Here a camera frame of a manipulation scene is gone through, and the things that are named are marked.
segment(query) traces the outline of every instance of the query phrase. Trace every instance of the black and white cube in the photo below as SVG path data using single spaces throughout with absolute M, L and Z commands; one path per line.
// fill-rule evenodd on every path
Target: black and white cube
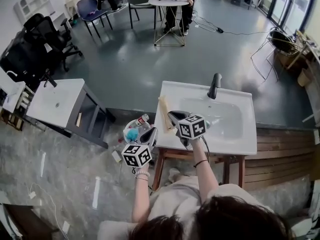
M 201 137 L 207 131 L 205 118 L 199 114 L 180 120 L 178 124 L 181 137 L 191 140 Z
M 152 156 L 147 145 L 126 145 L 121 152 L 123 160 L 127 166 L 142 168 L 150 160 Z

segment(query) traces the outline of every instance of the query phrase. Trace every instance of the faucet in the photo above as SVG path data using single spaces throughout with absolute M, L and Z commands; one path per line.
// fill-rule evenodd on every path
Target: faucet
M 208 97 L 211 99 L 216 99 L 217 97 L 217 90 L 218 88 L 221 88 L 221 79 L 222 79 L 222 75 L 220 73 L 215 73 L 211 86 L 210 86 L 210 90 L 207 93 Z

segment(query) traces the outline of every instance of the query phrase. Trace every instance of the hair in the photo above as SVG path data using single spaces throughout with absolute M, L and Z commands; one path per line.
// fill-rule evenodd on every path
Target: hair
M 272 211 L 233 196 L 214 196 L 195 213 L 199 240 L 293 240 L 286 221 Z M 160 216 L 138 224 L 129 240 L 182 240 L 183 225 L 177 216 Z

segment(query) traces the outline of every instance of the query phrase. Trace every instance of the gray floor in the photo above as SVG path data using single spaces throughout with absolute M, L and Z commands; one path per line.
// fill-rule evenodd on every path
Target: gray floor
M 194 9 L 225 32 L 267 32 L 273 26 L 258 10 L 247 10 L 230 0 L 197 0 Z M 185 47 L 154 47 L 153 10 L 138 13 L 140 21 L 132 12 L 133 30 L 128 8 L 109 16 L 113 31 L 104 19 L 105 28 L 101 23 L 97 25 L 101 39 L 93 27 L 91 37 L 79 20 L 72 34 L 85 59 L 69 58 L 70 72 L 58 70 L 54 77 L 83 78 L 108 108 L 154 113 L 162 81 L 208 86 L 214 74 L 221 73 L 223 88 L 252 93 L 258 123 L 293 128 L 314 126 L 313 120 L 301 122 L 312 114 L 304 88 L 286 72 L 278 82 L 273 71 L 264 81 L 250 62 L 267 33 L 212 33 L 196 28 L 193 22 Z M 265 58 L 270 52 L 266 46 L 255 57 L 265 76 L 270 69 Z
M 60 227 L 64 221 L 70 224 L 70 240 L 96 239 L 99 224 L 105 220 L 130 221 L 134 175 L 129 167 L 122 162 L 116 163 L 111 156 L 112 151 L 124 148 L 124 144 L 118 142 L 123 127 L 112 127 L 106 136 L 110 144 L 106 150 L 76 135 L 69 139 L 50 129 L 42 132 L 28 124 L 19 132 L 0 121 L 0 140 L 5 140 L 0 141 L 0 193 L 4 192 L 12 204 L 34 205 L 40 217 L 54 227 L 57 227 L 56 206 Z M 46 155 L 41 173 L 43 153 Z M 162 186 L 168 182 L 169 169 L 172 167 L 185 175 L 195 174 L 193 164 L 189 161 L 166 160 Z M 213 164 L 212 170 L 221 182 L 223 164 Z M 238 182 L 238 170 L 235 164 L 230 168 L 231 183 Z M 150 173 L 151 186 L 153 168 Z M 96 177 L 100 177 L 101 182 L 97 209 L 93 209 Z M 29 191 L 34 191 L 36 197 L 30 199 Z M 275 212 L 291 218 L 304 207 L 309 191 L 309 178 L 303 177 L 250 193 Z M 62 239 L 61 233 L 55 233 L 54 236 L 55 239 Z

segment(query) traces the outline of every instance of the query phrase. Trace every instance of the light gray shirt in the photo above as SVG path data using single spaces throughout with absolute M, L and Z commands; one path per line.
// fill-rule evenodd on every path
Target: light gray shirt
M 234 184 L 225 184 L 210 191 L 207 198 L 212 196 L 232 196 L 243 199 L 249 204 L 263 206 L 252 195 Z M 194 215 L 201 206 L 201 198 L 198 184 L 198 177 L 191 176 L 179 180 L 169 186 L 160 188 L 150 197 L 150 214 L 148 220 L 158 216 L 178 216 L 179 222 L 183 225 L 183 239 L 197 239 L 192 235 Z M 128 232 L 136 226 L 136 223 L 103 221 L 99 226 L 98 240 L 127 240 Z

